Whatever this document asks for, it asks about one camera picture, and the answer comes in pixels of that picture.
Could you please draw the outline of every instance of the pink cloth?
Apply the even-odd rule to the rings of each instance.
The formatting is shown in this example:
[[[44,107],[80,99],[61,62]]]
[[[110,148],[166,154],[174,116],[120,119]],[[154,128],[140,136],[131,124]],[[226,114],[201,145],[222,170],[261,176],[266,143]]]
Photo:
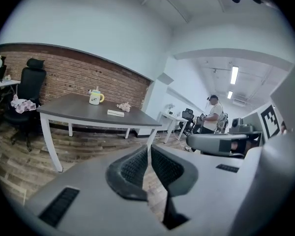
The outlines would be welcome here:
[[[13,100],[11,101],[11,106],[15,108],[15,111],[19,114],[25,111],[33,111],[36,110],[36,104],[31,102],[30,100],[19,99],[15,94],[13,96]]]

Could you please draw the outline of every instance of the man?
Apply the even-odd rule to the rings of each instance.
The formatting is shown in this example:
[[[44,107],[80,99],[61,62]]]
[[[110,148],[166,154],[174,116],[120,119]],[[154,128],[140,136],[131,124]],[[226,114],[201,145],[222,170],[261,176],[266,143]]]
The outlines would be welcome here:
[[[200,134],[213,134],[217,127],[217,121],[223,113],[223,107],[218,102],[216,95],[211,95],[209,101],[213,108],[208,116],[202,118],[204,124]]]

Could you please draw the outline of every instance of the white t-shirt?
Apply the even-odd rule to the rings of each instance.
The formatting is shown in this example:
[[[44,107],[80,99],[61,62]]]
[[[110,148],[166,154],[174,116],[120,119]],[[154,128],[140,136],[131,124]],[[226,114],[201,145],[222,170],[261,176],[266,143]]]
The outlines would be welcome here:
[[[216,105],[213,106],[213,108],[210,111],[209,116],[213,115],[213,114],[218,114],[218,117],[221,117],[221,114],[223,112],[223,107],[220,103],[217,103]],[[213,121],[209,121],[209,120],[205,120],[203,127],[214,131],[217,127],[217,120],[213,120]]]

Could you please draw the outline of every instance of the white table leg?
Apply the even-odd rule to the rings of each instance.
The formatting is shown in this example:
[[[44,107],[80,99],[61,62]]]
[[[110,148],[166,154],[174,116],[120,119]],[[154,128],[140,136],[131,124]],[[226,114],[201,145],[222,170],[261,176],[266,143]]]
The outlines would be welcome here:
[[[55,165],[56,170],[59,172],[62,172],[63,169],[60,164],[59,158],[57,156],[57,153],[56,153],[56,150],[54,147],[54,143],[53,143],[53,139],[51,137],[49,120],[40,115],[40,122],[41,122],[41,127],[43,129],[45,143],[46,143],[48,152],[50,154],[50,157]]]
[[[167,129],[168,134],[167,134],[167,136],[165,137],[164,143],[166,143],[166,142],[168,141],[169,136],[171,135],[172,130],[173,130],[173,128],[174,128],[175,122],[176,122],[175,120],[172,120],[171,124],[169,125],[169,128]]]
[[[128,136],[129,136],[129,132],[130,132],[130,128],[127,129],[127,133],[126,133],[126,136],[124,137],[125,139],[128,139]]]
[[[72,123],[68,123],[68,127],[69,127],[69,136],[73,136],[73,132],[72,132]]]
[[[154,141],[154,138],[155,138],[156,133],[157,133],[157,128],[152,129],[151,134],[150,134],[150,136],[149,136],[149,138],[147,140],[147,150],[148,151],[151,148],[151,145],[152,145],[152,143]]]
[[[180,140],[181,135],[183,134],[183,131],[184,131],[186,125],[187,125],[187,121],[183,124],[183,127],[182,127],[182,129],[181,129],[181,132],[180,132],[180,134],[179,134],[179,136],[178,136],[178,141]]]

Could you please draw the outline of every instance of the ceiling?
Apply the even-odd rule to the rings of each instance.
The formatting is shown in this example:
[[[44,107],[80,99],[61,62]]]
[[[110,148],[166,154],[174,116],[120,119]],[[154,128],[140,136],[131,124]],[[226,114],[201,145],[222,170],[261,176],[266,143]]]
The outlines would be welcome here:
[[[172,28],[189,23],[195,17],[232,10],[246,10],[249,7],[264,6],[252,0],[147,0],[144,4],[165,20]]]
[[[268,102],[270,93],[288,74],[280,68],[246,59],[209,57],[197,58],[194,62],[201,69],[210,93],[226,99],[228,92],[233,91],[229,101],[244,101],[249,110]],[[239,67],[235,85],[230,83],[232,66]]]

